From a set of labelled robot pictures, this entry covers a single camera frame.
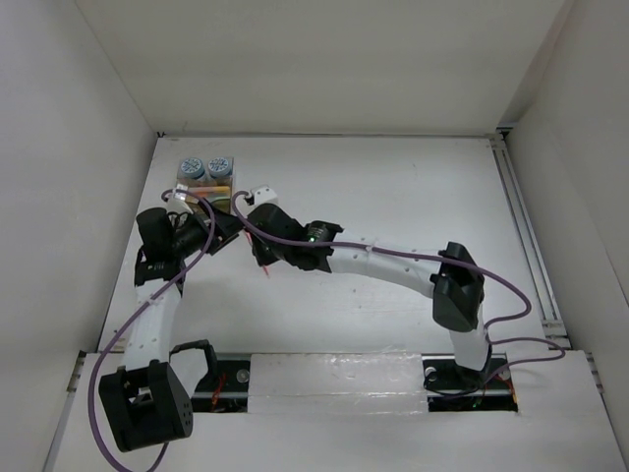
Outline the pink thin pen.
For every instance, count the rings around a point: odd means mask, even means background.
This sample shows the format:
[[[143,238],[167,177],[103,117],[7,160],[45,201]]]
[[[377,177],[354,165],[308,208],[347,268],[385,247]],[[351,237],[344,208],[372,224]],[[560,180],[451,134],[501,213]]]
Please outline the pink thin pen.
[[[257,263],[257,266],[262,270],[262,272],[264,273],[265,277],[267,279],[270,279],[270,273],[269,273],[268,267],[258,260],[257,249],[256,249],[255,241],[254,241],[252,235],[248,231],[245,231],[244,234],[245,234],[246,239],[247,239],[247,241],[248,241],[248,243],[249,243],[249,245],[251,247],[252,255],[253,255],[254,259],[255,259],[255,262]]]

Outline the blue slime jar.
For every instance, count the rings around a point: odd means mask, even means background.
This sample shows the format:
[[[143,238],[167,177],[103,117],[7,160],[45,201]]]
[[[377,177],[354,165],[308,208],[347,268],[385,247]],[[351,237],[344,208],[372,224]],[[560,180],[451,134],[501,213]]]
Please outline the blue slime jar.
[[[179,164],[178,178],[189,181],[204,181],[205,166],[203,161],[197,157],[188,157]]]
[[[213,186],[232,186],[234,172],[232,156],[214,157],[207,162],[206,169],[209,182]]]

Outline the orange cap grey highlighter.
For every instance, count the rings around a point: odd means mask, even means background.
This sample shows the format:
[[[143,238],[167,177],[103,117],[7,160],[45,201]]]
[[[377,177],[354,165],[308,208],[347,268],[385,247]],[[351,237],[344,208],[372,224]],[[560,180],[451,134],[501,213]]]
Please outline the orange cap grey highlighter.
[[[180,191],[191,192],[193,194],[217,194],[217,193],[228,193],[231,191],[231,187],[229,186],[204,186],[204,187],[185,187],[180,186],[177,188]]]

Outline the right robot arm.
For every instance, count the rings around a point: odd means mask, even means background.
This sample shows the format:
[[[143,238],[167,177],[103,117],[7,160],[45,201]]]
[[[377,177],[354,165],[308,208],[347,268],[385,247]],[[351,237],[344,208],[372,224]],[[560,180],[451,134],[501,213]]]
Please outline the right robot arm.
[[[467,387],[490,373],[482,303],[485,277],[465,246],[450,242],[435,261],[400,256],[400,249],[378,250],[374,238],[360,238],[340,225],[315,220],[305,225],[274,204],[263,204],[246,217],[253,254],[261,266],[282,261],[303,271],[349,273],[409,288],[432,300],[432,318],[449,332],[454,375]]]

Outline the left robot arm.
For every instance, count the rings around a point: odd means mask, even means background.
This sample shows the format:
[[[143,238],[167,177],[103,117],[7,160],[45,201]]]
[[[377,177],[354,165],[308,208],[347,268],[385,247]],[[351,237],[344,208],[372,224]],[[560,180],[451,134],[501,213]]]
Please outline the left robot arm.
[[[188,213],[176,223],[163,207],[141,212],[142,239],[134,284],[141,313],[121,362],[102,377],[98,394],[113,438],[122,452],[171,443],[193,431],[196,388],[222,384],[223,374],[205,339],[175,345],[175,315],[183,298],[186,258],[213,255],[237,238],[240,220],[216,207]]]

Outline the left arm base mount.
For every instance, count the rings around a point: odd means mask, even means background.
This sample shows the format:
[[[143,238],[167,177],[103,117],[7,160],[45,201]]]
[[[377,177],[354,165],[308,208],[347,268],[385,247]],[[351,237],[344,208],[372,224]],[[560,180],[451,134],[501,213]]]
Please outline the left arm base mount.
[[[176,345],[169,364],[195,413],[247,413],[250,354],[217,354],[208,340]]]

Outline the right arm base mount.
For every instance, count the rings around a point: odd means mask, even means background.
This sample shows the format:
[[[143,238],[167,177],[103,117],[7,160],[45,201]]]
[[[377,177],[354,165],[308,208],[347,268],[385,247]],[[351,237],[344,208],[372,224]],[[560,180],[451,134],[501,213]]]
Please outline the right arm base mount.
[[[453,355],[422,358],[430,413],[518,412],[507,358],[492,355],[480,373],[458,366]]]

